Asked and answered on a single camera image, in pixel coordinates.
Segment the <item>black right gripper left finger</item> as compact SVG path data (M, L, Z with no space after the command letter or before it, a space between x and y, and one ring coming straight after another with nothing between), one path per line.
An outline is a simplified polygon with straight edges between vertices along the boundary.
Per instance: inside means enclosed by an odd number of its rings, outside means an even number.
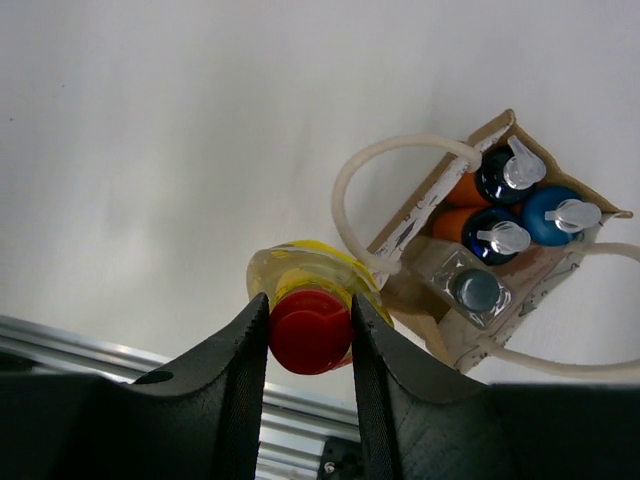
M269 304L132 383L96 374L1 378L5 479L251 479Z

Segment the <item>orange pump bottle navy top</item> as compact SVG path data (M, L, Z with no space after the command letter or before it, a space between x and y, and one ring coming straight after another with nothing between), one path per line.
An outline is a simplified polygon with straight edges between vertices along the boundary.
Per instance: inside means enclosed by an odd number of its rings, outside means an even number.
M483 156L446 197L454 207L510 206L523 202L546 176L545 163L516 135Z

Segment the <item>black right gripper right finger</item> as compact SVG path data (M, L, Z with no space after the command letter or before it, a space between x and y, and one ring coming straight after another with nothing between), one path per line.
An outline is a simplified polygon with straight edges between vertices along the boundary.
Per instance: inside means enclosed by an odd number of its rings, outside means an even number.
M353 298L353 370L370 479L635 479L639 390L483 384Z

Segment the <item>yellow dish soap bottle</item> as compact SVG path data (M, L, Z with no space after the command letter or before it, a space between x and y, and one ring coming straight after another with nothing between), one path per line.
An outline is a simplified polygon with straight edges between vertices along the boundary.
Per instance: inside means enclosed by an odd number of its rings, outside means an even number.
M268 345L286 370L319 375L352 362L353 297L363 295L393 321L371 272L318 241L300 240L257 251L246 272L248 295L269 300Z

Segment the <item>clear square bottle grey cap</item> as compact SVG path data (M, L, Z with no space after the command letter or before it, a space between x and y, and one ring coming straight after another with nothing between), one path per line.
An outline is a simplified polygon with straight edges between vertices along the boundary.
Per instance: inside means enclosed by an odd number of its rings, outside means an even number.
M463 245L427 236L405 248L403 265L432 293L479 330L513 303L511 289Z

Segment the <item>orange pump bottle dark top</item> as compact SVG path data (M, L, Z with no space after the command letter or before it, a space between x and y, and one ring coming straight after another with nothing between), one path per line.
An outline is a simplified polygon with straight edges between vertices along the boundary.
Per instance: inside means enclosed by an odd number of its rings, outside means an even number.
M531 245L520 220L499 206L445 211L434 221L432 236L463 245L488 266L504 265Z

